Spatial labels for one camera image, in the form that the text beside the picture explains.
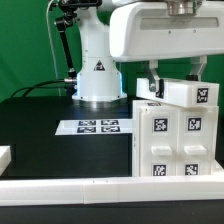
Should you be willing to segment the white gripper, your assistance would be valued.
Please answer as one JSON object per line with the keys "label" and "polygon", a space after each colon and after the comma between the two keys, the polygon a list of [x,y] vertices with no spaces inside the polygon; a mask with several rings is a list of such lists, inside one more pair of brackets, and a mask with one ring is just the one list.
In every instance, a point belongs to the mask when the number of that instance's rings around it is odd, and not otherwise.
{"label": "white gripper", "polygon": [[189,81],[200,81],[207,57],[224,53],[224,2],[205,1],[194,15],[171,15],[164,2],[135,2],[110,18],[110,53],[117,61],[149,61],[149,91],[164,97],[158,61],[191,58]]}

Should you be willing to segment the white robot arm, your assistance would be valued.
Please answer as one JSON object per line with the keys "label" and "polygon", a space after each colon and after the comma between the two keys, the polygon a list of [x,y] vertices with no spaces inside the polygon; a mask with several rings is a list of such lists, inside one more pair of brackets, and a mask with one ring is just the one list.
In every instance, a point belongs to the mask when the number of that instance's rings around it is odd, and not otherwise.
{"label": "white robot arm", "polygon": [[136,95],[174,105],[212,105],[218,86],[200,80],[209,55],[224,53],[224,2],[208,0],[59,0],[64,29],[77,23],[82,69],[75,100],[126,96],[118,62],[145,61]]}

